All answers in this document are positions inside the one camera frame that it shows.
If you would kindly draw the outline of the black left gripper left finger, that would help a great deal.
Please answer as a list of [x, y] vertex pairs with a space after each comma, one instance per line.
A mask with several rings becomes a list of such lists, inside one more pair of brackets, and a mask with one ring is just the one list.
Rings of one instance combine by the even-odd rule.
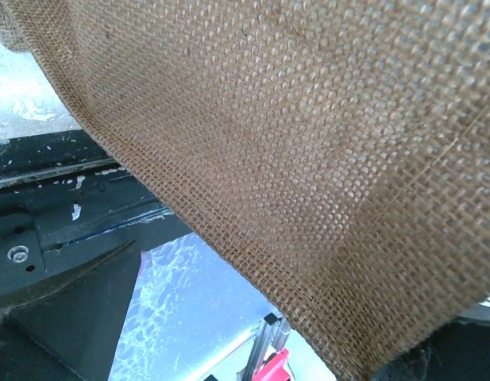
[[0, 295], [0, 380], [106, 380], [141, 266], [129, 242]]

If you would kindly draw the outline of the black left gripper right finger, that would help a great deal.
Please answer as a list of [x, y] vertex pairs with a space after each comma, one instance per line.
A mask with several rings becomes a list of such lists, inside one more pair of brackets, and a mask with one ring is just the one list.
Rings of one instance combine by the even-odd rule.
[[454, 321], [382, 367], [373, 380], [490, 380], [490, 324]]

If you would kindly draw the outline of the brown burlap canvas bag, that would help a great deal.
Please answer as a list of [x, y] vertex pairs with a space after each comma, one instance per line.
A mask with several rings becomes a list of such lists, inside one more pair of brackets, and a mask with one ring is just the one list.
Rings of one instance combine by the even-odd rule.
[[490, 1], [0, 1], [0, 37], [339, 379], [490, 295]]

